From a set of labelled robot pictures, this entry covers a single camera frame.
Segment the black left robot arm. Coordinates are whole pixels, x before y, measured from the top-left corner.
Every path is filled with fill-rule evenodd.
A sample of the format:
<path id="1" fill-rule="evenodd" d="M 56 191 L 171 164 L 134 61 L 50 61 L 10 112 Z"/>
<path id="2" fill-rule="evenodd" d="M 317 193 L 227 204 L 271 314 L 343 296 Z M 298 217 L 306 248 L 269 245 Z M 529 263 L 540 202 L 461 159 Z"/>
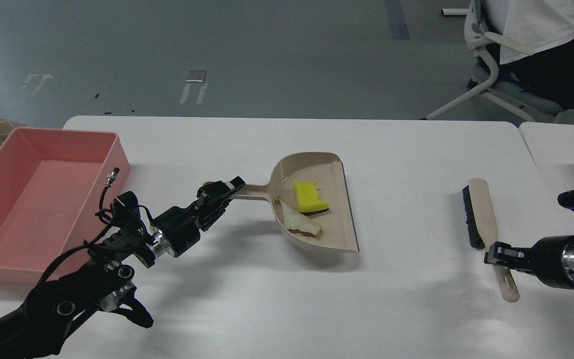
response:
<path id="1" fill-rule="evenodd" d="M 245 186 L 231 181 L 201 186 L 189 207 L 173 206 L 157 217 L 127 191 L 96 214 L 103 230 L 91 241 L 59 255 L 22 305 L 0 318 L 0 359 L 58 355 L 65 341 L 97 312 L 125 317 L 149 329 L 153 318 L 136 299 L 136 257 L 150 268 L 164 254 L 179 257 L 200 240 Z"/>

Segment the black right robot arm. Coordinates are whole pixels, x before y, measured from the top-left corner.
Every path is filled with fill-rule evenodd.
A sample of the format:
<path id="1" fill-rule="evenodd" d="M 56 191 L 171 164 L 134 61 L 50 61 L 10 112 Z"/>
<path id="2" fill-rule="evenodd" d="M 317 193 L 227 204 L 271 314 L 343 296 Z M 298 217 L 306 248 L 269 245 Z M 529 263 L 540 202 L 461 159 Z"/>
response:
<path id="1" fill-rule="evenodd" d="M 561 193 L 557 200 L 574 212 L 574 190 Z M 484 262 L 533 275 L 551 288 L 574 290 L 574 235 L 542 238 L 530 248 L 497 241 Z"/>

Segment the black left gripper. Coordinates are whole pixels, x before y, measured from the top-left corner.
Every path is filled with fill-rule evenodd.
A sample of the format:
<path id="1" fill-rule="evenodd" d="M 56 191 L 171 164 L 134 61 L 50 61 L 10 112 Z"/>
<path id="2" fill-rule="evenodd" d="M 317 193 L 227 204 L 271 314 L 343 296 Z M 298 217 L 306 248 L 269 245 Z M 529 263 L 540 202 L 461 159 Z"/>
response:
<path id="1" fill-rule="evenodd" d="M 223 216 L 233 196 L 245 185 L 241 177 L 206 182 L 197 191 L 197 206 L 173 206 L 153 218 L 150 223 L 165 238 L 169 255 L 178 258 L 198 243 L 200 231 L 207 231 Z"/>

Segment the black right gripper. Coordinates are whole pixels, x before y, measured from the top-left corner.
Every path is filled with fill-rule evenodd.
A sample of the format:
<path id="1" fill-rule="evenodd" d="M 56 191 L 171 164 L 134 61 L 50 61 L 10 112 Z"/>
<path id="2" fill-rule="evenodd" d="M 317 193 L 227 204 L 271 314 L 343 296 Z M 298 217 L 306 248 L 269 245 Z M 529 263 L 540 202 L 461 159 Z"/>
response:
<path id="1" fill-rule="evenodd" d="M 543 238 L 531 248 L 494 242 L 484 263 L 535 276 L 551 288 L 574 290 L 574 235 Z"/>

